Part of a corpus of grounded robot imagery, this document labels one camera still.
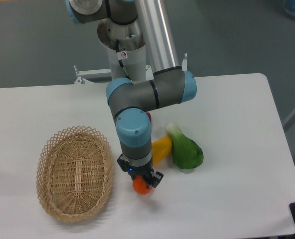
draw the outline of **wicker basket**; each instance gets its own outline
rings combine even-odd
[[[37,193],[45,211],[64,222],[99,212],[112,186],[113,162],[106,138],[90,127],[67,128],[42,150]]]

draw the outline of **orange ball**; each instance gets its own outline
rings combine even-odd
[[[134,188],[134,191],[141,195],[148,194],[153,188],[152,186],[150,188],[147,188],[147,183],[143,180],[141,176],[137,176],[133,180],[132,186]]]

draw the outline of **gray carpet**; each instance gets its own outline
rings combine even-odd
[[[168,0],[180,58],[195,76],[263,73],[280,118],[295,106],[295,21],[282,0]],[[0,88],[71,84],[108,68],[97,22],[74,25],[64,0],[0,2]],[[295,161],[295,125],[287,132]]]

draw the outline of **yellow pepper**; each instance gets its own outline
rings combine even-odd
[[[168,156],[172,150],[172,141],[170,137],[164,136],[152,143],[153,165],[159,163]]]

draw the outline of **white table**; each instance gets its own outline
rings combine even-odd
[[[45,213],[36,195],[43,146],[59,130],[100,130],[116,159],[121,149],[106,84],[0,89],[0,239],[205,238],[292,234],[295,167],[264,75],[197,78],[190,102],[152,111],[152,139],[177,121],[204,151],[190,174],[170,160],[155,167],[162,183],[137,195],[115,163],[106,208],[88,221],[64,224]]]

